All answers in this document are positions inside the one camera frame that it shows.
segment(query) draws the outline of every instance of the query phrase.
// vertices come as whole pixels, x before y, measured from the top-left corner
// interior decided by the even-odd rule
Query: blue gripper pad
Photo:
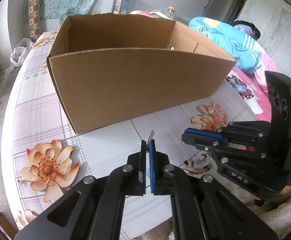
[[[152,141],[149,141],[149,163],[150,163],[150,188],[151,193],[155,192],[155,169],[153,162],[153,148]]]

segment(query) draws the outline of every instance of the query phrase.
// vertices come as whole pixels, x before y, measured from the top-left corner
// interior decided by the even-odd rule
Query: door
[[[291,5],[285,0],[247,0],[239,20],[260,30],[258,43],[279,71],[291,77]]]

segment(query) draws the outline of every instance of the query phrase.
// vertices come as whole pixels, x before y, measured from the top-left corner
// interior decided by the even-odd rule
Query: open cardboard box
[[[47,58],[76,133],[208,97],[235,63],[179,22],[116,14],[68,16]]]

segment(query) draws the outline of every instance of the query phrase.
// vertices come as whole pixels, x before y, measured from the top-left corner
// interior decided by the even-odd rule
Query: screw head
[[[86,176],[84,179],[83,179],[83,182],[85,184],[91,184],[93,183],[95,180],[95,178],[93,176]]]
[[[210,183],[213,181],[213,177],[211,175],[204,175],[203,180],[204,182]]]
[[[228,158],[227,158],[227,157],[223,157],[223,158],[221,159],[221,162],[222,162],[222,163],[227,163],[227,162],[228,162]]]
[[[122,167],[122,169],[123,169],[123,171],[125,171],[125,172],[129,172],[129,171],[132,171],[132,170],[133,170],[133,166],[127,164],[127,165],[124,165],[124,166]]]
[[[164,166],[164,169],[166,171],[173,171],[174,170],[174,166],[172,164],[167,164]]]

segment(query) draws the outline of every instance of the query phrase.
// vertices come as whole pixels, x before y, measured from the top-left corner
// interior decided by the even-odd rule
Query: bed
[[[29,52],[12,88],[3,124],[3,180],[11,212],[20,229],[24,226],[20,224],[20,214],[30,210],[38,215],[51,205],[44,201],[44,191],[33,191],[21,176],[21,169],[29,166],[26,149],[54,139],[73,146],[71,159],[80,164],[78,182],[86,175],[107,176],[114,168],[124,165],[128,155],[139,151],[140,140],[147,139],[154,130],[157,150],[168,154],[172,164],[190,170],[186,171],[190,174],[205,169],[203,174],[216,177],[242,202],[253,201],[249,192],[217,174],[216,164],[206,152],[180,141],[188,127],[213,130],[231,121],[269,121],[270,103],[252,79],[235,67],[209,98],[76,134],[46,68],[56,33],[42,34]],[[189,169],[185,160],[198,165]],[[147,194],[126,197],[120,239],[135,238],[172,215],[169,196],[150,193],[149,164],[147,169]]]
[[[158,11],[133,11],[130,14],[170,19]],[[232,87],[246,100],[260,121],[271,122],[271,105],[267,96],[265,71],[278,72],[265,50],[250,36],[232,26],[206,17],[196,17],[189,27],[225,49],[236,60],[236,66],[226,77]]]

